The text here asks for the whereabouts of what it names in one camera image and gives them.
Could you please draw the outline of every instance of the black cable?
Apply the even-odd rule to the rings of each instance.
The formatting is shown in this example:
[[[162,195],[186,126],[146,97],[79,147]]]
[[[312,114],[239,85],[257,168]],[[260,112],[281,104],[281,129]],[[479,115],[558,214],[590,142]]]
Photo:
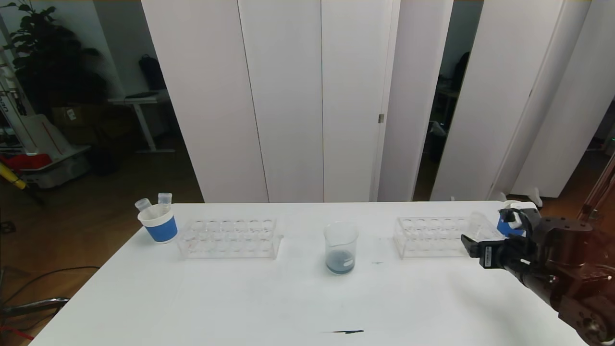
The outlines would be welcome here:
[[[48,273],[39,275],[39,276],[33,278],[32,280],[28,281],[25,285],[23,285],[20,289],[18,289],[15,293],[13,293],[12,296],[10,296],[7,300],[3,301],[2,304],[4,305],[4,304],[8,303],[11,299],[15,298],[15,296],[17,294],[21,293],[24,290],[24,288],[28,287],[28,285],[30,285],[31,283],[35,282],[38,279],[44,278],[47,275],[51,275],[51,274],[58,273],[58,272],[65,272],[67,270],[88,269],[88,268],[100,269],[100,267],[96,267],[95,265],[86,265],[86,266],[83,266],[83,267],[72,267],[72,268],[58,269],[58,270],[54,270],[52,272],[48,272]]]
[[[39,325],[40,322],[43,322],[44,320],[50,318],[50,317],[54,317],[55,315],[57,315],[58,310],[50,313],[49,315],[46,315],[45,317],[41,318],[40,320],[38,320],[37,322],[34,322],[33,324],[31,324],[30,326],[26,327],[26,328],[18,328],[20,331],[25,332],[28,331],[36,326]]]

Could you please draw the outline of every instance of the white table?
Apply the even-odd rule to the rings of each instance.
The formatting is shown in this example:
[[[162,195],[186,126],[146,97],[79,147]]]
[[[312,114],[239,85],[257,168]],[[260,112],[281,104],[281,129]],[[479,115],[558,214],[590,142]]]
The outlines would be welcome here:
[[[154,137],[152,137],[151,132],[149,131],[148,123],[145,121],[145,116],[143,115],[143,109],[141,109],[141,105],[150,105],[154,103],[164,103],[170,101],[169,92],[167,90],[160,90],[158,94],[148,96],[148,97],[135,97],[131,99],[127,99],[125,97],[116,97],[114,99],[109,99],[108,102],[114,105],[130,105],[135,109],[135,113],[137,114],[137,119],[139,119],[139,125],[141,126],[141,130],[143,131],[143,136],[145,140],[148,142],[149,150],[139,150],[137,153],[174,153],[173,149],[157,149],[156,143],[154,142]]]
[[[501,202],[174,204],[192,217],[278,217],[276,260],[180,259],[139,230],[42,330],[49,345],[584,345],[504,270],[477,259],[400,260],[397,216],[498,218]],[[323,262],[323,227],[360,225],[346,276]],[[330,333],[363,329],[356,334]]]

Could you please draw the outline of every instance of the black bag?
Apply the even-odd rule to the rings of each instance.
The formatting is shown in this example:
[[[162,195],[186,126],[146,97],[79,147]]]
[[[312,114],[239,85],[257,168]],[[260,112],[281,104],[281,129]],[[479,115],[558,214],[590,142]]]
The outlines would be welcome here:
[[[166,84],[164,84],[164,77],[162,76],[162,70],[160,69],[158,60],[145,54],[141,57],[141,60],[139,60],[139,67],[141,67],[141,71],[143,72],[143,76],[150,90],[167,88]]]

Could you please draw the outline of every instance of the white partition panel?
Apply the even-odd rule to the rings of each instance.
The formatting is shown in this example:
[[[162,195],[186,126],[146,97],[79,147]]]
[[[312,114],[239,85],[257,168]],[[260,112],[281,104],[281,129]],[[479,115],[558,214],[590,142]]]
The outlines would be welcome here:
[[[508,195],[512,191],[568,66],[590,4],[591,1],[564,2],[532,94],[493,185],[491,199],[496,199],[501,193]]]
[[[562,2],[485,1],[431,200],[487,199]]]
[[[270,202],[322,202],[320,0],[239,0]]]
[[[452,6],[401,3],[378,201],[412,199]]]
[[[267,202],[237,3],[143,10],[205,202]]]
[[[322,0],[321,6],[324,199],[367,202],[378,184],[384,140],[378,115],[388,106],[399,2]]]
[[[512,193],[558,197],[579,164],[615,94],[614,17],[614,1],[592,1]]]

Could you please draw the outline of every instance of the glass beaker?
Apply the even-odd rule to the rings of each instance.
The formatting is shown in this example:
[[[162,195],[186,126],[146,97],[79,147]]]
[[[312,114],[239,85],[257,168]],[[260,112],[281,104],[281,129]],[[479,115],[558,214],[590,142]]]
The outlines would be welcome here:
[[[334,274],[347,274],[355,264],[359,229],[352,222],[333,222],[325,227],[325,264]]]

